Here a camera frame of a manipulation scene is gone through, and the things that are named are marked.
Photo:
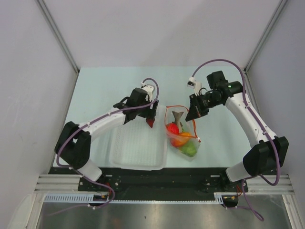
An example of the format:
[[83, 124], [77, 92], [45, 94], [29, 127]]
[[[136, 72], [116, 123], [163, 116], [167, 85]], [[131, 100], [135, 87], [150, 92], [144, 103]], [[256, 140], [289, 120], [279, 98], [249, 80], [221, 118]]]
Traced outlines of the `dark red toy fruit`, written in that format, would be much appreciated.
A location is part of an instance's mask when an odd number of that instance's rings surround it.
[[155, 121], [154, 119], [149, 119], [149, 118], [146, 119], [146, 123], [150, 128], [153, 128], [154, 121]]

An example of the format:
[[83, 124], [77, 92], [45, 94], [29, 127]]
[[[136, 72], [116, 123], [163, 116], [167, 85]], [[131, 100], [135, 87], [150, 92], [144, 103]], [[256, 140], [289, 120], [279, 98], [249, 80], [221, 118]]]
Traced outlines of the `grey toy fish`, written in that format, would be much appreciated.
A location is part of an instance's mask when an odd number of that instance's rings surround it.
[[182, 132], [183, 130], [183, 125], [181, 123], [181, 118], [184, 112], [176, 112], [172, 111], [172, 114], [174, 116], [174, 123], [178, 126], [179, 132]]

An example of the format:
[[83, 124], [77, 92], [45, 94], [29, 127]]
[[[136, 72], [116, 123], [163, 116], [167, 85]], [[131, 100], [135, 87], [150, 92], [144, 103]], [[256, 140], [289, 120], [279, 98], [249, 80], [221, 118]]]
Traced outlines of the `red toy apple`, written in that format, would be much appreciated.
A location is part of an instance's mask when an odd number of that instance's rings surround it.
[[166, 127], [166, 130], [171, 134], [178, 135], [180, 132], [178, 125], [175, 123], [169, 123], [165, 127]]

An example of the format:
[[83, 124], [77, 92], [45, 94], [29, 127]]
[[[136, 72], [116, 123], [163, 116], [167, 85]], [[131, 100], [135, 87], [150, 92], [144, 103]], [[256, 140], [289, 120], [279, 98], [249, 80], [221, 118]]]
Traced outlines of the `clear zip top bag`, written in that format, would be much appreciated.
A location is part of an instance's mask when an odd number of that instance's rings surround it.
[[193, 160], [201, 145], [196, 132], [196, 122], [186, 121], [189, 109], [182, 105], [166, 106], [164, 125], [167, 140], [172, 150], [181, 157]]

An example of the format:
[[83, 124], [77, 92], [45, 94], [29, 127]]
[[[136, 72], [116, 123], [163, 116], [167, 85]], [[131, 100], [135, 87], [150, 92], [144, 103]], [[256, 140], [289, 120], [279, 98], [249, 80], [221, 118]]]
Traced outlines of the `red orange toy mango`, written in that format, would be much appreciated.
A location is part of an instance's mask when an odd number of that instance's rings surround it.
[[176, 135], [174, 138], [171, 138], [170, 143], [174, 147], [181, 147], [185, 145], [191, 138], [192, 135], [189, 132], [181, 132], [180, 134]]

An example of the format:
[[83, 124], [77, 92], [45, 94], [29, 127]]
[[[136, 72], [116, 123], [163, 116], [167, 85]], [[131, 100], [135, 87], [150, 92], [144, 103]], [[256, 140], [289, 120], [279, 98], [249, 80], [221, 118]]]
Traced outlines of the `green custard apple toy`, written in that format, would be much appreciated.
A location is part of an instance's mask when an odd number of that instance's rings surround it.
[[181, 146], [179, 150], [189, 157], [193, 157], [197, 153], [196, 146], [192, 141], [189, 141], [185, 145]]

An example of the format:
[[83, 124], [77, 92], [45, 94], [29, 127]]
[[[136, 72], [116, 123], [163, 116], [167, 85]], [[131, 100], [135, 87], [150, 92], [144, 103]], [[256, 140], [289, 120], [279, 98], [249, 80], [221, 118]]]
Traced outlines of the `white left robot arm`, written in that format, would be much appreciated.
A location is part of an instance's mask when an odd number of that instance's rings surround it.
[[130, 96], [116, 103], [106, 114], [85, 124], [65, 124], [55, 146], [57, 159], [89, 179], [89, 186], [99, 191], [105, 186], [102, 171], [90, 160], [91, 143], [106, 131], [124, 125], [137, 116], [145, 118], [149, 127], [155, 121], [158, 100], [153, 100], [154, 86], [133, 89]]

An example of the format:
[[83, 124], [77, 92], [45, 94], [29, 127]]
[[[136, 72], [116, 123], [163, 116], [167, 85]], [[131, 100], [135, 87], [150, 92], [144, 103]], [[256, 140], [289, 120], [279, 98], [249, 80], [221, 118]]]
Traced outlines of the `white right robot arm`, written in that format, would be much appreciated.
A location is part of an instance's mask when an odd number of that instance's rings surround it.
[[220, 179], [224, 191], [232, 191], [237, 181], [248, 177], [260, 176], [272, 169], [283, 166], [288, 150], [286, 137], [278, 137], [253, 109], [249, 97], [239, 81], [228, 82], [222, 71], [207, 76], [210, 90], [202, 94], [202, 84], [190, 77], [188, 86], [194, 89], [190, 95], [190, 107], [186, 121], [191, 121], [208, 114], [209, 110], [224, 105], [237, 119], [250, 143], [251, 150], [242, 161], [225, 171]]

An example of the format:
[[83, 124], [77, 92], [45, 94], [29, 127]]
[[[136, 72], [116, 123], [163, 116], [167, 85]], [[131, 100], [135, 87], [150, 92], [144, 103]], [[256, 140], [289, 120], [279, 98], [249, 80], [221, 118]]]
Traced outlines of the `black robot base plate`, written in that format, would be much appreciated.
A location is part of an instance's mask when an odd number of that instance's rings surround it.
[[240, 181], [229, 182], [225, 169], [215, 168], [163, 168], [154, 171], [103, 168], [99, 186], [81, 178], [79, 191], [106, 192], [110, 186], [115, 200], [204, 201], [212, 200], [214, 193], [237, 195], [247, 190]]

